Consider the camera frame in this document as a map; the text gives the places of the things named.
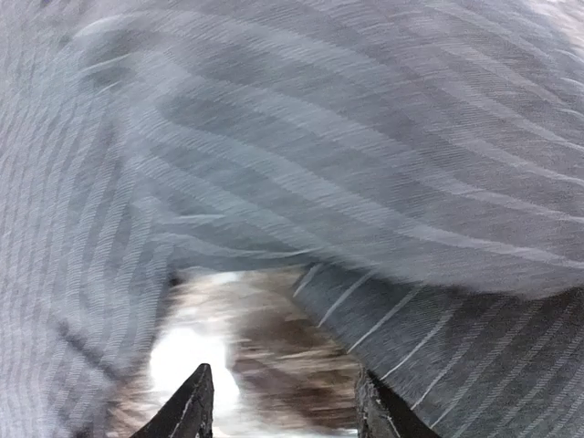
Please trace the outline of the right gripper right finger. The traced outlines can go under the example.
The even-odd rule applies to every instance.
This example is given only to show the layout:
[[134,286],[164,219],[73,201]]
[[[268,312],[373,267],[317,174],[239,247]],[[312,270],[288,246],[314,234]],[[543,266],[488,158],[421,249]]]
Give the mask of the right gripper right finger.
[[363,367],[355,397],[359,438],[439,438],[401,397]]

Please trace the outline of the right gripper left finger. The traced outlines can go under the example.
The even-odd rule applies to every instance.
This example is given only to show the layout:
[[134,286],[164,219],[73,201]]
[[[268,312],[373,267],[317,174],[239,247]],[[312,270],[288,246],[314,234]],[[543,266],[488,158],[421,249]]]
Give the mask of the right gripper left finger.
[[212,438],[213,409],[212,370],[202,363],[131,438]]

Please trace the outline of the black pinstriped long sleeve shirt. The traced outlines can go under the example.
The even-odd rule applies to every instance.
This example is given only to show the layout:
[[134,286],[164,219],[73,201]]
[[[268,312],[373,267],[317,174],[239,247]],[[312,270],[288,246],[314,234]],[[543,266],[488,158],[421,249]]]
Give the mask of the black pinstriped long sleeve shirt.
[[4,1],[1,434],[101,437],[182,271],[441,437],[583,434],[583,49],[528,1]]

